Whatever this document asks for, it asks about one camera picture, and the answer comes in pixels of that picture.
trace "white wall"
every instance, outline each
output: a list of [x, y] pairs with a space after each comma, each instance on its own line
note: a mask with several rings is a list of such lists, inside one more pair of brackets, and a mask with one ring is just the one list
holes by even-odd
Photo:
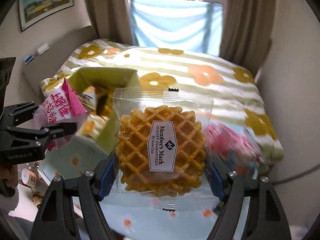
[[12, 6], [0, 26], [0, 57], [17, 58], [7, 87], [5, 105], [37, 100], [21, 71], [26, 55], [35, 55], [36, 49], [42, 44], [48, 43], [50, 46], [72, 30], [90, 25], [84, 0], [74, 0], [74, 4], [73, 7], [42, 19], [23, 32], [20, 30], [18, 3]]
[[[273, 43], [257, 85], [285, 151], [279, 181], [320, 163], [320, 23], [305, 0], [278, 0]], [[290, 224], [320, 211], [320, 171], [276, 186]]]

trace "floral bedspread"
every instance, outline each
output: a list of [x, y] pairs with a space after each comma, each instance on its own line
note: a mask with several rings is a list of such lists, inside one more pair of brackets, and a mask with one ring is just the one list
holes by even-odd
[[202, 53], [141, 48], [98, 39], [77, 48], [54, 77], [40, 83], [44, 95], [60, 87], [64, 78], [81, 67], [132, 68], [137, 70], [144, 87], [211, 91], [215, 98], [212, 120], [251, 127], [266, 164], [284, 157], [253, 76], [238, 65]]

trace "pink candy wrapper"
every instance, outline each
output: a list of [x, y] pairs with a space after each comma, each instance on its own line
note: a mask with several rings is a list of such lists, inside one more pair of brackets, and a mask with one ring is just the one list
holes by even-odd
[[[56, 89], [39, 106], [33, 115], [33, 119], [36, 129], [61, 122], [76, 122], [79, 128], [84, 122], [86, 115], [87, 110], [69, 86], [67, 79], [65, 79], [62, 87]], [[73, 135], [68, 135], [52, 140], [47, 149], [60, 148], [68, 143], [72, 136]]]
[[221, 122], [209, 123], [204, 130], [206, 146], [232, 170], [246, 177], [262, 161], [261, 150], [247, 129], [239, 135]]

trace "waffle cookie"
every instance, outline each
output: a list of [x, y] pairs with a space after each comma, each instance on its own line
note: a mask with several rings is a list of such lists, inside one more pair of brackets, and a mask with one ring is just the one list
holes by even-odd
[[[177, 140], [173, 171], [150, 171], [147, 144], [153, 121], [173, 122]], [[201, 186], [205, 140], [194, 111], [182, 112], [182, 107], [168, 106], [147, 107], [144, 112], [134, 109], [131, 116], [121, 117], [119, 135], [116, 155], [123, 172], [121, 183], [127, 184], [127, 191], [175, 197]]]

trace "picture frame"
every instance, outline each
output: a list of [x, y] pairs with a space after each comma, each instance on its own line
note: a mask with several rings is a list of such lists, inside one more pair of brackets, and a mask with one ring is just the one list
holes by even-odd
[[21, 31], [49, 15], [72, 6], [74, 6], [74, 0], [19, 0]]

